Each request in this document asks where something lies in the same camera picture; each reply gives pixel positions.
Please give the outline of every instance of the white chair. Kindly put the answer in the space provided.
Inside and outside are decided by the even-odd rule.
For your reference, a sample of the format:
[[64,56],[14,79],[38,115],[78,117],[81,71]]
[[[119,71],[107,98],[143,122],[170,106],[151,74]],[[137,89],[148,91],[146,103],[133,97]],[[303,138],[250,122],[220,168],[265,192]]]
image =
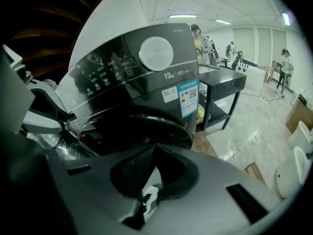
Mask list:
[[302,121],[299,121],[296,130],[289,137],[288,143],[292,149],[299,146],[304,153],[312,152],[313,147],[310,140],[310,131]]
[[307,178],[310,167],[311,163],[303,150],[295,147],[292,154],[276,169],[276,182],[283,198],[298,192]]

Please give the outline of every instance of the qr code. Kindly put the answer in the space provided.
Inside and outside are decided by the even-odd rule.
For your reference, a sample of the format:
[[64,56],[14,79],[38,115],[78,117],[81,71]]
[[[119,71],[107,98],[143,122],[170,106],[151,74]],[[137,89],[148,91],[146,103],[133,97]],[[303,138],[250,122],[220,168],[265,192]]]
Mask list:
[[197,96],[197,88],[189,91],[189,98],[192,99]]
[[169,96],[169,95],[170,95],[169,90],[163,91],[163,95],[164,95],[164,96]]

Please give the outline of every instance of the yellow shirt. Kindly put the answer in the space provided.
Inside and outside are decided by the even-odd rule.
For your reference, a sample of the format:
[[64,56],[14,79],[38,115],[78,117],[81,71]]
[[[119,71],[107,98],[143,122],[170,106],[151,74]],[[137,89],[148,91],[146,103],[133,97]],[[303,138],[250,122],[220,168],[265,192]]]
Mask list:
[[197,49],[201,48],[201,39],[194,39],[198,62],[202,63],[202,53]]

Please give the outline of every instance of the white sticker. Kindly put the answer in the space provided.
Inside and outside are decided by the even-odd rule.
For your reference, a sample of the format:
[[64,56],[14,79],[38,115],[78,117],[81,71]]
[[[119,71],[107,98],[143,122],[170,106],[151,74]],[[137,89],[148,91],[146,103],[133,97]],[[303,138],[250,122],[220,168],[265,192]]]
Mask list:
[[168,103],[178,98],[176,86],[162,91],[164,103]]
[[181,106],[181,117],[185,118],[198,109],[199,80],[186,82],[177,87]]

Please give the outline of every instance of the fluorescent light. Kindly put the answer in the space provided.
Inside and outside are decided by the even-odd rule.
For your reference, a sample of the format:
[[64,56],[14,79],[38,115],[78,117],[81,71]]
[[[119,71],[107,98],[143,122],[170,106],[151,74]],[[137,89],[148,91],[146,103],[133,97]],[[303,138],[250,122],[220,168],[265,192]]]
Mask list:
[[171,15],[170,18],[196,18],[197,15]]
[[229,22],[225,22],[225,21],[219,20],[219,19],[216,19],[215,21],[220,22],[220,23],[224,23],[224,24],[231,24],[231,23],[229,23]]
[[289,16],[287,13],[283,13],[283,18],[285,21],[285,25],[289,25],[290,26],[290,20],[289,20]]

